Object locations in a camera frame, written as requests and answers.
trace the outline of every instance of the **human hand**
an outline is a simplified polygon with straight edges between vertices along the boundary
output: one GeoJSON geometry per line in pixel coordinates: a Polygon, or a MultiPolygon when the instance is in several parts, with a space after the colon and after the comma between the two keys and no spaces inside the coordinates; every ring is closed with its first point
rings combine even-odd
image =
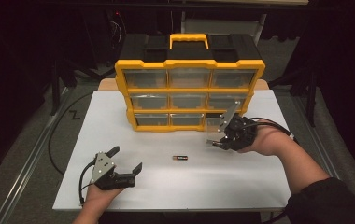
{"type": "MultiPolygon", "coordinates": [[[[260,119],[258,122],[270,121],[260,119]]],[[[292,140],[281,130],[268,125],[259,125],[257,128],[257,136],[253,144],[249,147],[239,149],[237,152],[246,153],[255,151],[264,156],[272,156],[276,155],[284,144],[290,142],[292,142],[292,140]]]]}
{"type": "Polygon", "coordinates": [[[110,206],[114,198],[124,189],[101,190],[95,185],[88,186],[87,197],[74,223],[97,223],[99,217],[110,206]]]}

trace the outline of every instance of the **black cable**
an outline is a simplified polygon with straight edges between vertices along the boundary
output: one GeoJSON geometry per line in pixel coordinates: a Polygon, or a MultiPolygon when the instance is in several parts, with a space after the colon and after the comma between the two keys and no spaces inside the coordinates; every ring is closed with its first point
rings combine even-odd
{"type": "Polygon", "coordinates": [[[268,220],[268,221],[262,222],[262,224],[271,224],[271,223],[274,223],[274,222],[280,220],[281,218],[283,218],[284,216],[286,216],[286,212],[285,212],[285,211],[283,211],[281,214],[277,215],[276,217],[271,218],[271,219],[268,220]]]}
{"type": "Polygon", "coordinates": [[[82,190],[85,189],[86,187],[90,186],[90,184],[89,184],[89,185],[87,185],[86,187],[83,188],[82,187],[82,179],[83,179],[83,177],[85,175],[85,172],[87,172],[87,170],[93,165],[95,165],[95,160],[93,160],[92,162],[88,163],[87,166],[85,166],[84,170],[82,170],[81,175],[79,177],[78,197],[79,197],[79,202],[80,202],[81,205],[83,205],[85,203],[84,197],[82,197],[82,190]]]}
{"type": "Polygon", "coordinates": [[[250,118],[250,119],[264,119],[264,120],[267,120],[267,121],[271,122],[272,124],[271,123],[266,123],[266,122],[260,122],[260,124],[259,124],[259,122],[257,122],[257,123],[259,125],[269,125],[269,126],[273,126],[273,127],[276,127],[278,129],[280,129],[287,136],[292,136],[293,137],[293,141],[295,143],[297,143],[298,145],[300,145],[299,142],[297,141],[297,138],[294,136],[294,134],[291,131],[287,130],[286,128],[284,128],[282,125],[276,123],[275,121],[270,120],[270,119],[265,119],[265,118],[250,118]]]}
{"type": "Polygon", "coordinates": [[[87,94],[85,94],[85,95],[79,97],[79,98],[78,98],[77,100],[75,100],[72,104],[70,104],[70,105],[67,107],[67,109],[62,113],[62,115],[58,118],[58,120],[56,121],[55,126],[54,126],[54,127],[52,128],[52,130],[51,130],[51,134],[50,134],[50,138],[49,138],[49,142],[48,142],[49,157],[50,157],[50,161],[51,161],[51,163],[52,163],[52,166],[53,166],[53,167],[55,168],[55,170],[56,170],[59,174],[61,174],[61,175],[64,175],[64,172],[61,171],[61,170],[58,168],[58,166],[55,164],[55,161],[53,160],[52,154],[51,154],[51,140],[52,140],[52,136],[54,135],[56,128],[58,127],[59,123],[61,122],[61,119],[64,117],[64,114],[70,109],[70,107],[72,107],[75,103],[77,103],[77,102],[78,102],[79,100],[81,100],[82,98],[87,97],[87,96],[92,95],[92,94],[93,94],[93,92],[87,93],[87,94]]]}

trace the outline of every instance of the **gray carpet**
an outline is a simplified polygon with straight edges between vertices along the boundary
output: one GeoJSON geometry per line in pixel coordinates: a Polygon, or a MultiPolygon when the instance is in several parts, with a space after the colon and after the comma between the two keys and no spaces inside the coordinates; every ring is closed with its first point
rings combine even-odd
{"type": "MultiPolygon", "coordinates": [[[[261,40],[258,48],[267,65],[263,79],[273,80],[279,77],[290,58],[296,41],[279,43],[276,39],[261,40]]],[[[65,108],[78,98],[97,89],[98,83],[80,78],[78,86],[69,90],[65,108]]],[[[277,100],[285,119],[298,138],[300,144],[307,152],[324,168],[324,160],[319,151],[321,147],[327,148],[327,155],[333,161],[334,169],[339,177],[345,180],[355,193],[355,161],[350,157],[344,141],[336,130],[332,118],[327,111],[321,94],[317,95],[315,109],[315,129],[308,128],[300,98],[291,98],[286,87],[275,90],[277,100]]],[[[48,90],[45,94],[46,103],[27,121],[24,129],[11,150],[6,155],[0,166],[0,208],[8,196],[8,192],[14,186],[14,181],[19,176],[27,158],[31,155],[36,141],[43,129],[51,119],[51,94],[48,90]]],[[[56,165],[64,171],[76,139],[85,118],[91,96],[86,96],[69,108],[58,124],[51,139],[51,153],[56,165]]],[[[57,212],[52,210],[62,176],[52,167],[47,150],[47,143],[39,149],[41,154],[35,164],[33,172],[29,173],[29,181],[21,186],[21,195],[17,195],[16,204],[11,205],[11,213],[7,214],[7,223],[70,223],[77,212],[57,212]]],[[[267,220],[268,213],[262,214],[262,219],[267,220]]],[[[290,223],[286,218],[277,222],[279,224],[290,223]]]]}

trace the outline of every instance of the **black curtain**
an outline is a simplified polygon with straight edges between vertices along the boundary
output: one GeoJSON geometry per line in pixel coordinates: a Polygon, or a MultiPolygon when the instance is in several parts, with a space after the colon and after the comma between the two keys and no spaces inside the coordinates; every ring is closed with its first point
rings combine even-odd
{"type": "Polygon", "coordinates": [[[305,87],[308,76],[315,74],[329,112],[355,159],[355,1],[322,4],[334,6],[335,11],[311,17],[285,76],[301,72],[283,84],[305,87]]]}
{"type": "Polygon", "coordinates": [[[24,122],[43,104],[50,56],[43,45],[44,11],[0,0],[0,163],[24,122]]]}

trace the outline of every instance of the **black sleeve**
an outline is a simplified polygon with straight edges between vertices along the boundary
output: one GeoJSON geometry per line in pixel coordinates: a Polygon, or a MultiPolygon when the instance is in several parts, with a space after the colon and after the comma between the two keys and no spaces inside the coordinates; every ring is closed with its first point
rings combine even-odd
{"type": "Polygon", "coordinates": [[[292,224],[355,224],[355,195],[342,181],[328,178],[293,194],[285,212],[292,224]]]}

